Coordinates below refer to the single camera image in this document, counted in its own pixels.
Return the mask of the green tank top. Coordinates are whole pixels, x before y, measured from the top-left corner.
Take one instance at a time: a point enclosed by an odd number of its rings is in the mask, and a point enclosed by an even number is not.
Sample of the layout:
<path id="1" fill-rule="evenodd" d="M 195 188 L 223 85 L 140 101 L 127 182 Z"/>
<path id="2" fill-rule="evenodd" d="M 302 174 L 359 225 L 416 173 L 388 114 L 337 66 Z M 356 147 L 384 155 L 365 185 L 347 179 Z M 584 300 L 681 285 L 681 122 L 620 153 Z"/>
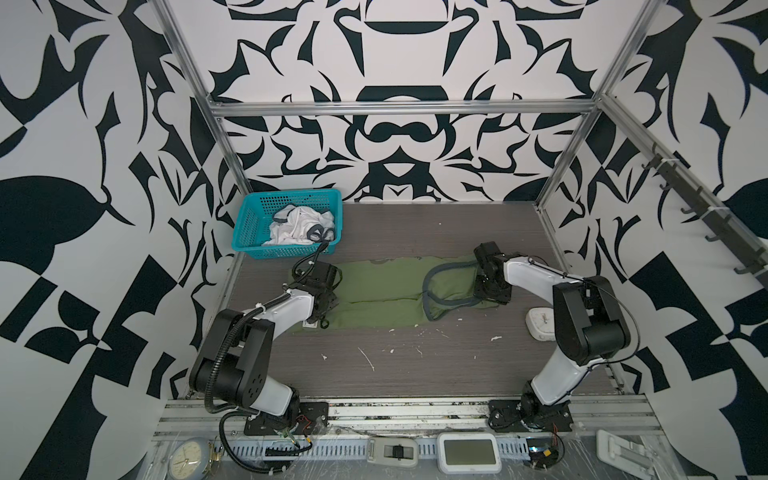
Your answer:
<path id="1" fill-rule="evenodd" d="M 330 298 L 316 303 L 310 321 L 331 330 L 392 329 L 439 321 L 460 309 L 496 308 L 474 296 L 478 270 L 471 256 L 340 264 Z"/>

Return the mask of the white grey tank top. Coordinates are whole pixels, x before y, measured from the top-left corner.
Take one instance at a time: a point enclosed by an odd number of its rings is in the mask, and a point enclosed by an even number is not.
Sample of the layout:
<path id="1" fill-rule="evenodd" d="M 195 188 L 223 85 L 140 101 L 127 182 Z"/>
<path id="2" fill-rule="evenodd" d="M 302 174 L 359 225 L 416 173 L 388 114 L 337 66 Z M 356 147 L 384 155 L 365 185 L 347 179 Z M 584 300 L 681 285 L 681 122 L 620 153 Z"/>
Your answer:
<path id="1" fill-rule="evenodd" d="M 289 204 L 272 217 L 265 246 L 312 245 L 337 238 L 335 217 L 308 206 Z"/>

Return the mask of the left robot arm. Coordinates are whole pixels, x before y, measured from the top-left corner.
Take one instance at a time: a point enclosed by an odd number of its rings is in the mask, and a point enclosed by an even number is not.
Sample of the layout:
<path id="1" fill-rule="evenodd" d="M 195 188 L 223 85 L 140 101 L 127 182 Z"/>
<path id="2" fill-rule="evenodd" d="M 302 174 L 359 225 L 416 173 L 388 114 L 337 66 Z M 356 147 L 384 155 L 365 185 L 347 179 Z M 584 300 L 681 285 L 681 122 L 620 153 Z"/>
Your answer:
<path id="1" fill-rule="evenodd" d="M 298 417 L 296 390 L 268 373 L 273 343 L 296 325 L 325 328 L 342 280 L 338 267 L 314 260 L 276 298 L 246 311 L 217 313 L 189 374 L 189 387 L 203 395 L 205 410 L 287 422 Z"/>

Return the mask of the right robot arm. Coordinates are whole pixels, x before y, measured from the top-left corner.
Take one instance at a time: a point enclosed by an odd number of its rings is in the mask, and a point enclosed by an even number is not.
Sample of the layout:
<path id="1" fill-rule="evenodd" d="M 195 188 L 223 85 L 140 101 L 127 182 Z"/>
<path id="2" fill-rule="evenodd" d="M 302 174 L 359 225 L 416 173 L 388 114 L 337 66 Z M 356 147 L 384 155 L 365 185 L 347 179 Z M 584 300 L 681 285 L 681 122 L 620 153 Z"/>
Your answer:
<path id="1" fill-rule="evenodd" d="M 522 409 L 538 412 L 565 403 L 594 366 L 629 346 L 629 327 L 606 278 L 572 276 L 529 257 L 509 256 L 494 242 L 477 246 L 474 256 L 476 298 L 506 304 L 519 287 L 553 308 L 556 347 L 528 382 Z"/>

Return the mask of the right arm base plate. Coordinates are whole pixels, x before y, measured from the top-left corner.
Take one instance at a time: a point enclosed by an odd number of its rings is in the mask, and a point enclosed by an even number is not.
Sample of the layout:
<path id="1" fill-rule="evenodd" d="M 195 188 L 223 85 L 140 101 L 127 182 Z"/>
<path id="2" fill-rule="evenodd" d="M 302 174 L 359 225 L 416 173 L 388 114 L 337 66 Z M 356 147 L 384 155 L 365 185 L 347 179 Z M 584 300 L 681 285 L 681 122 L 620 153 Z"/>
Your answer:
<path id="1" fill-rule="evenodd" d="M 570 401 L 540 405 L 533 397 L 522 400 L 491 400 L 488 426 L 498 433 L 571 432 Z"/>

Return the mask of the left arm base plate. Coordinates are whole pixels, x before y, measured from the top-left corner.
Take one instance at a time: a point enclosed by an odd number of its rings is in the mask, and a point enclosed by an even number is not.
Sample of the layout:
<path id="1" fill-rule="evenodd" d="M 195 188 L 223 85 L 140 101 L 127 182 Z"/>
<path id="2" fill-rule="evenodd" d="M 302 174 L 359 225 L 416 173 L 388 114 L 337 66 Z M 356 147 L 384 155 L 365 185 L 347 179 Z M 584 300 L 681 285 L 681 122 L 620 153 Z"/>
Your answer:
<path id="1" fill-rule="evenodd" d="M 287 431 L 294 435 L 310 435 L 327 426 L 329 404 L 316 401 L 293 401 L 282 416 L 260 413 L 246 420 L 246 436 L 277 435 Z"/>

